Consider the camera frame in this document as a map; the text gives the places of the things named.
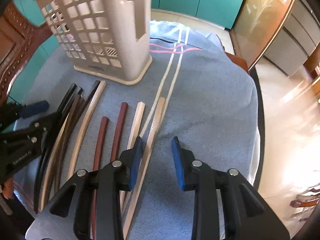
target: gray drawer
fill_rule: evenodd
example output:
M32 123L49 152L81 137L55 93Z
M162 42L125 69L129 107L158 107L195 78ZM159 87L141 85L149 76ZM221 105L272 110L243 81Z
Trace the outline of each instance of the gray drawer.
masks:
M297 19L294 18L292 15L290 15L286 19L284 23L284 27L291 33L293 37L295 37L295 39L306 51L308 56L310 56L312 52L315 50L316 45L314 44L312 39L309 37L305 29L297 21Z
M310 11L302 4L300 0L296 0L291 14L304 27L315 44L320 41L320 27L311 15Z
M288 76L292 76L307 60L301 47L284 30L279 31L264 56Z

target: basket base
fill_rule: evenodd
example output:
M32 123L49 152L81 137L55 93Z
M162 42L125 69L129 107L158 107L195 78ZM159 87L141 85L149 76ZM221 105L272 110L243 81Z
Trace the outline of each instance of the basket base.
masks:
M106 75L106 74L102 74L102 73L99 73L99 72L95 72L95 71L91 71L91 70L88 70L88 69L84 69L84 68L78 67L76 65L74 65L74 69L76 71L80 71L80 72L87 73L87 74L90 74L90 75L94 75L94 76L97 76L97 77L109 79L109 80L124 84L126 86L133 86L133 85L135 85L135 84L137 84L137 83L139 83L141 81L141 79L143 78L144 74L147 72L147 70L148 70L149 66L151 65L151 63L152 63L152 57L150 55L150 58L149 58L149 60L148 60L148 62L146 64L146 66L143 68L141 74L138 76L137 79L132 80L132 81L122 80L120 78L116 78L116 77L112 77L112 76L109 76L109 75Z

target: gray tablecloth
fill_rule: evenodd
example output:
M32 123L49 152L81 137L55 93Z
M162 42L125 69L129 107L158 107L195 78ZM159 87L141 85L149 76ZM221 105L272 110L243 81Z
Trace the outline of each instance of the gray tablecloth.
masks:
M223 52L215 34L190 30L177 23L152 22L151 50L159 46L172 48L181 31L184 54L180 72L168 109L157 136L135 211L128 240L186 240L191 238L194 193L182 192L178 187L171 153L171 139L178 136L183 147L192 150L195 157L212 168L226 171L237 168L248 177L252 162L257 128L257 92L251 77L233 64ZM95 143L102 116L107 116L106 141L102 167L108 163L116 120L122 102L129 104L120 150L125 150L137 103L146 103L142 125L151 109L159 83L167 68L170 53L151 53L153 62L144 78L135 86L124 86L107 81L97 108L93 113L80 150L76 170L92 170ZM161 92L167 97L176 72L179 54L173 58L171 69ZM73 69L62 48L56 49L42 67L25 99L32 103L46 99L50 112L57 109L71 83L84 88L93 84L96 77ZM26 127L30 120L19 120L16 129ZM66 182L68 165L82 119L69 141L62 172ZM143 137L146 142L149 128ZM38 160L16 174L16 188L21 201L33 214L33 184Z

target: white stripe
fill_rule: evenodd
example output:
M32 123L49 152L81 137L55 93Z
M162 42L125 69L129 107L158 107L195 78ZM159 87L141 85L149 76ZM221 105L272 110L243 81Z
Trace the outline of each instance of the white stripe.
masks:
M180 29L179 29L179 37L178 37L178 43L181 42L181 37L182 37L182 25L179 25ZM147 127L150 123L150 120L151 120L151 117L156 109L156 105L158 103L158 100L159 100L159 97L160 97L160 94L161 94L161 91L162 91L162 88L163 88L163 85L164 85L164 81L165 79L167 78L167 75L170 71L170 68L171 68L171 65L172 65L172 61L173 61L173 57L174 57L174 53L171 54L171 57L170 57L170 60L169 60L169 63L167 65L167 69L164 73L164 76L162 77L162 80L160 82L160 85L158 87L158 91L157 91L157 94L156 94L156 97L155 97L155 100L153 101L153 104L152 104L152 107L151 107L151 110L148 114L148 117L147 117L147 120L145 121L144 125L143 125L143 128L142 128L142 131L140 133L140 137L142 138L144 136L144 133L146 132L147 130Z
M190 28L187 28L186 40L185 40L184 44L187 44L187 43L188 43L189 32L190 32ZM168 92L167 100L165 101L164 110L163 110L162 117L161 117L161 123L162 123L162 120L163 120L163 118L164 118L165 112L167 111L168 102L169 102L170 97L171 97L171 95L172 95L172 92L173 92L173 89L174 89L174 85L175 85L175 83L176 83L176 80L177 80L177 77L178 77L178 74L179 74L179 70L180 70L180 67L181 67L182 57L183 57L183 53L180 54L179 61L178 61L178 65L177 65L177 69L176 69L176 72L175 72L174 77L173 77L173 79L172 79L172 83L171 83L171 86L170 86L170 89L169 89L169 92Z

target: logo on basket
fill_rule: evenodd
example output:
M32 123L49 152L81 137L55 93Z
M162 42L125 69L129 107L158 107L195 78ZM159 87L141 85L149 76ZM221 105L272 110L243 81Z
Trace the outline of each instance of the logo on basket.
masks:
M15 160L12 164L17 165L19 162L23 161L25 158L27 158L29 155L31 155L31 150L28 150L27 153L24 155L20 156L17 160Z
M98 70L100 70L100 71L103 71L103 68L102 68L102 67L98 67L98 66L91 66L91 65L89 65L89 67L94 68L94 69L98 69Z

